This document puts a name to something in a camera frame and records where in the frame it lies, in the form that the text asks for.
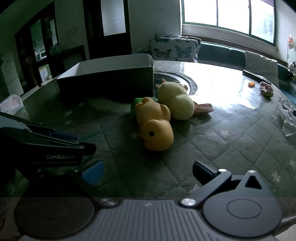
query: stuffed toy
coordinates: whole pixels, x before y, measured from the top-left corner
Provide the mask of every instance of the stuffed toy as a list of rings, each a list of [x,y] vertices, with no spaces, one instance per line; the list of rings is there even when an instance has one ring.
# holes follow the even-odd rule
[[[290,73],[293,74],[293,81],[296,82],[296,61],[293,61],[289,64],[289,67],[288,67]]]
[[[167,106],[144,97],[135,105],[140,138],[144,146],[151,151],[164,151],[170,148],[174,134],[170,125],[170,110]]]
[[[260,91],[261,91],[261,94],[267,97],[272,97],[274,95],[274,90],[271,87],[271,85],[263,81],[260,83]]]
[[[177,120],[188,120],[193,115],[214,111],[211,104],[197,104],[187,94],[187,86],[177,82],[167,82],[157,85],[158,99],[165,104]]]

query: green toy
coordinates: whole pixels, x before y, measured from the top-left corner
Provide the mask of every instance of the green toy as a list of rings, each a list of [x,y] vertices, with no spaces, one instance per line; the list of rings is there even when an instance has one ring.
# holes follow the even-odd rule
[[[136,113],[136,109],[135,109],[135,106],[136,106],[137,103],[142,103],[142,99],[143,99],[143,98],[135,98],[135,99],[133,100],[133,102],[131,103],[131,115],[132,115],[132,116],[135,117],[135,116],[137,115],[137,113]],[[151,99],[153,99],[155,102],[159,103],[159,101],[158,101],[157,98],[152,97]]]

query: remote control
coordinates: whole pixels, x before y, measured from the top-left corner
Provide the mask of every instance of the remote control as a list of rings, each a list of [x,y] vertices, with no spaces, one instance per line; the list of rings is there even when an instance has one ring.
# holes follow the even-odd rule
[[[242,74],[246,77],[249,77],[249,78],[259,82],[259,83],[263,81],[263,82],[271,85],[271,82],[269,80],[267,80],[266,78],[262,77],[261,75],[254,74],[254,73],[247,71],[247,70],[243,70]]]

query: circular mount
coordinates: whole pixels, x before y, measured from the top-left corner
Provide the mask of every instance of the circular mount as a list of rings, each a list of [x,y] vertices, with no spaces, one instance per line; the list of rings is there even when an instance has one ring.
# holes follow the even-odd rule
[[[209,198],[203,206],[205,220],[219,232],[237,238],[270,234],[281,221],[281,210],[273,197],[246,195],[232,190]]]
[[[92,202],[83,196],[23,197],[15,208],[14,220],[21,234],[52,240],[80,231],[93,215]]]

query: green quilted tablecloth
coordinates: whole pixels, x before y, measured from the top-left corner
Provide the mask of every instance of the green quilted tablecloth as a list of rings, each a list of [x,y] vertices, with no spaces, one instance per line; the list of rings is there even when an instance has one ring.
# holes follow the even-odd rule
[[[155,61],[155,71],[190,76],[198,86],[192,98],[215,107],[188,121],[171,120],[175,140],[165,152],[143,148],[130,105],[102,97],[77,101],[79,96],[73,96],[65,102],[55,80],[29,96],[18,116],[95,143],[96,153],[85,157],[81,166],[97,159],[104,162],[104,176],[96,185],[102,196],[186,196],[200,186],[192,164],[201,160],[236,175],[257,170],[278,197],[283,225],[295,223],[296,148],[293,136],[285,137],[277,112],[279,97],[285,98],[282,93],[274,87],[274,96],[267,100],[259,84],[251,89],[240,71],[218,66]]]

